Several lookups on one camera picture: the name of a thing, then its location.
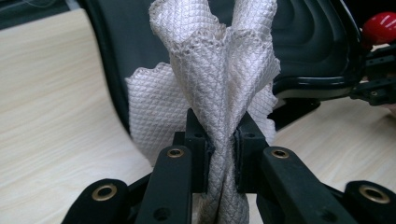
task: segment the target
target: chair backrest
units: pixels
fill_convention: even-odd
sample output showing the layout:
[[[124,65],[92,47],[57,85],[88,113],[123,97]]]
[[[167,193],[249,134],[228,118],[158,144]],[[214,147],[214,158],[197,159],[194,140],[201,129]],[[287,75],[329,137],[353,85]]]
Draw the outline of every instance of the chair backrest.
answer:
[[[169,62],[168,52],[149,26],[153,0],[80,0],[101,51],[109,91],[124,127],[128,99],[124,79],[136,68]],[[345,96],[358,81],[360,32],[342,0],[277,0],[273,41],[281,74],[280,98],[330,99]],[[231,25],[233,1],[209,1],[219,21]]]

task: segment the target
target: black mechanical arm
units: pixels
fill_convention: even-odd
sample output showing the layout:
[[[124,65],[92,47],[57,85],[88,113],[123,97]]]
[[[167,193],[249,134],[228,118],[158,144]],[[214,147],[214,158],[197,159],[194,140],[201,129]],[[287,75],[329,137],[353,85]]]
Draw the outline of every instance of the black mechanical arm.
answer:
[[[235,134],[236,186],[257,194],[265,224],[396,223],[396,194],[376,183],[353,181],[340,192],[319,182],[298,156],[269,147],[248,113]],[[191,223],[193,193],[204,193],[213,153],[192,110],[186,132],[175,133],[150,175],[127,186],[97,181],[80,194],[63,223]]]
[[[396,104],[396,43],[366,55],[363,75],[368,79],[349,94],[370,105]]]

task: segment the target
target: red object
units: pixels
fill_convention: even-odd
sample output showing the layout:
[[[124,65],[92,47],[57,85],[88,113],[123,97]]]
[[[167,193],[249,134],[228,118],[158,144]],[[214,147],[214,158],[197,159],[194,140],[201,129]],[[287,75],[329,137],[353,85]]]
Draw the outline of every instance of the red object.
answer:
[[[396,40],[396,13],[381,12],[363,24],[363,46],[371,48]]]

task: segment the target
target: light wood surface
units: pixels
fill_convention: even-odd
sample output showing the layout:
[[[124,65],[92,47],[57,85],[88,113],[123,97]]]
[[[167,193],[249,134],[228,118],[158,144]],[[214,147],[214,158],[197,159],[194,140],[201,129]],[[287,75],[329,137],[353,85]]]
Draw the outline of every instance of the light wood surface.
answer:
[[[337,189],[366,179],[396,191],[395,134],[387,109],[346,98],[324,102],[275,145]],[[83,10],[0,32],[0,223],[60,223],[92,182],[130,184],[150,171],[113,109]]]

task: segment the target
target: white cloth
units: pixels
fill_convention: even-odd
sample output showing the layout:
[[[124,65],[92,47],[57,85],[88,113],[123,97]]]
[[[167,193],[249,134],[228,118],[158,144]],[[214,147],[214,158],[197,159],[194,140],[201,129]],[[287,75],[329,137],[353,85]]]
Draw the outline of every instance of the white cloth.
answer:
[[[193,109],[216,147],[201,223],[248,223],[247,198],[234,183],[233,132],[248,109],[267,141],[274,138],[267,115],[276,104],[271,80],[280,69],[270,35],[275,12],[276,0],[237,0],[226,29],[206,0],[157,0],[150,7],[151,28],[171,65],[139,68],[127,78],[131,135],[154,163]]]

